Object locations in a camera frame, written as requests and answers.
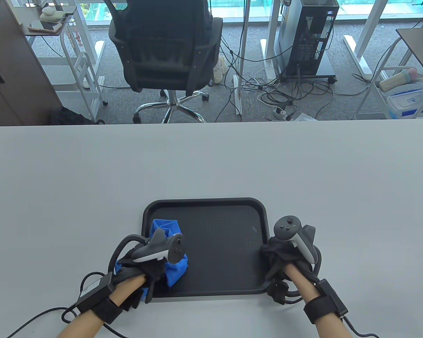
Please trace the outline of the person's left hand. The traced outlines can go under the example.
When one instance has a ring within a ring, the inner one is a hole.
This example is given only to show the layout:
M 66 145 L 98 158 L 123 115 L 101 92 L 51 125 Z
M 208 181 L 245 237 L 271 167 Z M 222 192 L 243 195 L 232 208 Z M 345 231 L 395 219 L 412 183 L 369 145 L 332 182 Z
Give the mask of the person's left hand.
M 142 247 L 143 244 L 139 243 L 120 259 L 118 259 L 119 254 L 114 253 L 108 264 L 108 272 L 114 273 L 113 282 L 115 285 L 133 277 L 144 275 L 146 282 L 143 284 L 143 288 L 147 289 L 147 294 L 145 296 L 145 303 L 147 304 L 152 301 L 156 282 L 165 275 L 166 260 L 153 259 L 142 263 L 133 262 L 131 255 Z

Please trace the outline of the person's right hand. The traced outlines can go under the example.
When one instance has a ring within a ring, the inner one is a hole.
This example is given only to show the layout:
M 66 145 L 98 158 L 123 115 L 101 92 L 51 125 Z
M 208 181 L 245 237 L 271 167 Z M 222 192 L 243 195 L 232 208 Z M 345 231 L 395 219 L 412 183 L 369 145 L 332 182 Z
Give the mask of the person's right hand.
M 266 292 L 274 302 L 280 304 L 293 304 L 296 301 L 289 301 L 287 298 L 300 297 L 299 291 L 290 291 L 287 281 L 292 281 L 286 275 L 284 269 L 287 265 L 294 265 L 299 272 L 312 284 L 319 282 L 319 271 L 321 267 L 321 252 L 314 246 L 318 255 L 316 263 L 309 263 L 297 247 L 290 241 L 282 242 L 275 237 L 269 239 L 267 244 L 261 246 L 262 256 L 269 265 L 269 271 L 265 280 L 268 282 Z

